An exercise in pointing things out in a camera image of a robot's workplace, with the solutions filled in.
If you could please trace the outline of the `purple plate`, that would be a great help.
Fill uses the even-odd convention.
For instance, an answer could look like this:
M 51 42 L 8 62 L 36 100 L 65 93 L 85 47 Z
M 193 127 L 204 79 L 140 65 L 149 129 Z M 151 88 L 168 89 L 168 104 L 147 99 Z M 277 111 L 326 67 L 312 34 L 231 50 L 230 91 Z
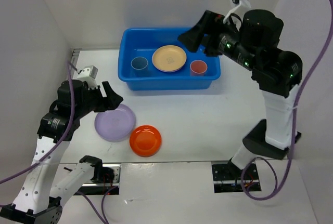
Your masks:
M 97 134 L 109 142 L 123 141 L 134 130 L 135 124 L 134 112 L 124 104 L 115 110 L 98 113 L 94 120 Z

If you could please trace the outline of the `yellow plate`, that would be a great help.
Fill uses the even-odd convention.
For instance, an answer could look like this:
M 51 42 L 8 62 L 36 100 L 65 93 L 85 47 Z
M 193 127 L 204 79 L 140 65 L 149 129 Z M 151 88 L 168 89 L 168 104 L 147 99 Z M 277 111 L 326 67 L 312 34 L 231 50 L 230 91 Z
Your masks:
M 171 73 L 180 70 L 187 61 L 185 51 L 175 45 L 158 48 L 152 55 L 152 64 L 162 72 Z

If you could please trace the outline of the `pink cup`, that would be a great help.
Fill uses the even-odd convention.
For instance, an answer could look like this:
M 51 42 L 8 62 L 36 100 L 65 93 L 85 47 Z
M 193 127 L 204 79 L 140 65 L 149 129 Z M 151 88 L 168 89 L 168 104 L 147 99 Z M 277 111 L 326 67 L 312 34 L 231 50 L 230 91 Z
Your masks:
M 208 69 L 207 64 L 202 60 L 194 60 L 190 64 L 191 76 L 204 76 Z

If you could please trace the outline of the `blue cup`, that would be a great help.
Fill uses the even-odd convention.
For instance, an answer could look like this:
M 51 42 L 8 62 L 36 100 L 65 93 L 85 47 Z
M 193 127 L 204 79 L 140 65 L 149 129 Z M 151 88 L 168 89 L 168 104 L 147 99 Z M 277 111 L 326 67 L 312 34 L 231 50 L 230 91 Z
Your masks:
M 135 57 L 131 67 L 136 77 L 145 77 L 148 74 L 148 60 L 145 57 Z

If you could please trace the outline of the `orange plate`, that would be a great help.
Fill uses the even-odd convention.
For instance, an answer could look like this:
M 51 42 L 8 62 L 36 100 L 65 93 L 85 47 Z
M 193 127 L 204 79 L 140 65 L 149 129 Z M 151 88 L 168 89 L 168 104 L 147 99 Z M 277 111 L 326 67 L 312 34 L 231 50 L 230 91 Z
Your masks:
M 150 157 L 160 150 L 162 146 L 162 136 L 155 127 L 142 125 L 131 133 L 129 144 L 136 155 Z

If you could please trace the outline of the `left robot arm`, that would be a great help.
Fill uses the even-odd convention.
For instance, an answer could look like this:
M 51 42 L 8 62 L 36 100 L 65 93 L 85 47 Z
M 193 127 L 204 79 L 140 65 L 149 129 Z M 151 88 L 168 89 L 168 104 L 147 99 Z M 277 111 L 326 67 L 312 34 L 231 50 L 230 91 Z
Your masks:
M 24 184 L 12 203 L 1 206 L 1 217 L 15 223 L 58 223 L 63 207 L 83 184 L 112 176 L 101 159 L 85 155 L 64 179 L 53 183 L 81 118 L 115 110 L 122 101 L 107 81 L 91 88 L 79 80 L 62 82 L 57 99 L 40 121 L 33 162 L 23 171 L 27 175 Z

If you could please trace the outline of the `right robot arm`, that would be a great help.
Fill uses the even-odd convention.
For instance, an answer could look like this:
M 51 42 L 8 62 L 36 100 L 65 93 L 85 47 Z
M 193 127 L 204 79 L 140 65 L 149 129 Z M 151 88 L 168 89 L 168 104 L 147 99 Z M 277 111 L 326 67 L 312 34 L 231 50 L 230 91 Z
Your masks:
M 301 137 L 292 128 L 292 108 L 302 80 L 302 60 L 277 47 L 283 26 L 280 18 L 263 9 L 246 12 L 239 28 L 207 10 L 177 38 L 190 52 L 202 46 L 206 56 L 225 55 L 249 70 L 262 92 L 266 117 L 244 137 L 229 160 L 228 173 L 234 179 L 246 173 L 247 164 L 256 156 L 283 159 L 291 143 Z

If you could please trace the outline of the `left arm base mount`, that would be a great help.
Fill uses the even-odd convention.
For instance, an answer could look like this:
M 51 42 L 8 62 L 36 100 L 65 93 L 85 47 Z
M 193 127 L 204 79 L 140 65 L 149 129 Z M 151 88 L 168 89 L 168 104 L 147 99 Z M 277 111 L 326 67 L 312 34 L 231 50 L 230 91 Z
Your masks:
M 108 195 L 119 194 L 121 164 L 106 163 L 103 167 L 103 175 L 99 179 L 89 180 L 82 184 L 80 192 L 85 195 L 104 195 L 109 189 L 112 189 Z

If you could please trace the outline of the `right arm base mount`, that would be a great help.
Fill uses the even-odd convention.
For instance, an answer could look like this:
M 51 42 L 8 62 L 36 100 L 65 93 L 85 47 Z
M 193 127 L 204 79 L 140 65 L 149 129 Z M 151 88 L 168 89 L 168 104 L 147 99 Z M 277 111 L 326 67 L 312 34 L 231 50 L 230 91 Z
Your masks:
M 229 170 L 227 161 L 212 162 L 212 177 L 214 193 L 232 193 L 232 192 L 242 192 L 241 179 L 237 179 Z M 257 166 L 252 163 L 244 175 L 243 183 L 245 188 L 250 192 L 260 192 L 261 185 L 259 180 L 259 174 Z

